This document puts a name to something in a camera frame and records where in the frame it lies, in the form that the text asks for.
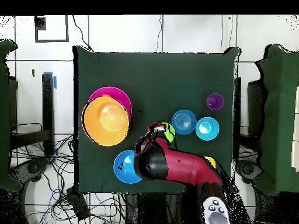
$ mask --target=green cloth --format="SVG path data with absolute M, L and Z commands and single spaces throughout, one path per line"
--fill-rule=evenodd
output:
M 11 147 L 11 103 L 9 101 L 8 69 L 6 68 L 6 55 L 16 49 L 14 42 L 0 40 L 0 188 L 8 191 L 22 189 L 20 182 L 11 178 L 8 168 L 11 164 L 9 157 Z
M 95 53 L 82 47 L 78 52 L 78 121 L 79 121 L 79 192 L 165 192 L 181 193 L 183 186 L 167 181 L 142 180 L 125 184 L 113 172 L 116 156 L 147 132 L 153 122 L 171 123 L 180 109 L 194 112 L 197 120 L 215 118 L 220 133 L 212 141 L 176 134 L 178 149 L 202 156 L 211 156 L 231 173 L 232 101 L 234 90 L 234 60 L 238 48 L 227 54 L 154 54 L 154 53 Z M 115 86 L 129 96 L 133 106 L 133 129 L 118 145 L 99 146 L 84 133 L 81 114 L 89 96 L 98 88 Z M 205 101 L 211 93 L 224 97 L 220 111 L 209 110 Z
M 280 191 L 299 192 L 299 173 L 291 167 L 296 88 L 299 86 L 299 53 L 271 45 L 259 61 L 268 92 L 265 125 L 260 138 L 264 169 L 257 187 L 271 196 Z

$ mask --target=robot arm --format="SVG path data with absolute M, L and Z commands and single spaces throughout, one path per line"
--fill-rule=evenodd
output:
M 135 172 L 144 179 L 166 180 L 197 188 L 200 220 L 203 224 L 230 224 L 221 195 L 222 181 L 204 157 L 168 148 L 167 140 L 147 139 L 134 159 Z

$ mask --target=black border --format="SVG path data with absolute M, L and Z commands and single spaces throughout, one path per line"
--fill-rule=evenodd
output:
M 79 135 L 79 66 L 77 46 L 72 47 L 74 55 L 74 186 L 73 191 L 78 193 L 79 190 L 79 160 L 78 160 L 78 135 Z

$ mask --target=blue bowl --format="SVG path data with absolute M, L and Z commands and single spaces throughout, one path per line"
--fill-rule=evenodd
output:
M 205 141 L 214 139 L 219 133 L 219 124 L 217 120 L 204 117 L 196 124 L 196 135 Z
M 171 125 L 178 134 L 187 135 L 194 131 L 196 117 L 189 110 L 179 110 L 172 116 Z
M 142 180 L 134 169 L 134 155 L 133 150 L 125 150 L 115 158 L 113 170 L 116 177 L 126 184 L 135 184 Z

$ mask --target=plastic bowl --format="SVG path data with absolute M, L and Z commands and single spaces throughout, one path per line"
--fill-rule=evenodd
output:
M 115 99 L 121 105 L 123 105 L 126 108 L 126 111 L 128 112 L 128 117 L 130 120 L 132 115 L 132 105 L 126 93 L 124 93 L 121 89 L 117 87 L 102 87 L 92 93 L 92 95 L 88 99 L 88 102 L 103 95 L 109 95 L 111 98 Z
M 174 127 L 167 123 L 167 122 L 162 122 L 162 124 L 166 125 L 166 131 L 164 132 L 167 140 L 171 143 L 173 139 L 175 138 L 175 129 Z
M 109 97 L 90 101 L 82 112 L 82 127 L 87 136 L 102 146 L 119 144 L 128 133 L 128 115 L 124 107 Z
M 115 158 L 113 170 L 116 177 L 123 183 L 135 184 L 142 180 L 135 173 L 134 156 L 135 152 L 133 150 L 125 150 Z
M 201 118 L 196 124 L 196 135 L 205 141 L 214 139 L 219 133 L 217 120 L 211 117 Z
M 224 105 L 223 96 L 219 93 L 212 93 L 206 100 L 206 105 L 213 111 L 220 110 Z
M 179 110 L 172 116 L 171 124 L 175 132 L 181 135 L 187 135 L 194 131 L 196 117 L 189 110 Z

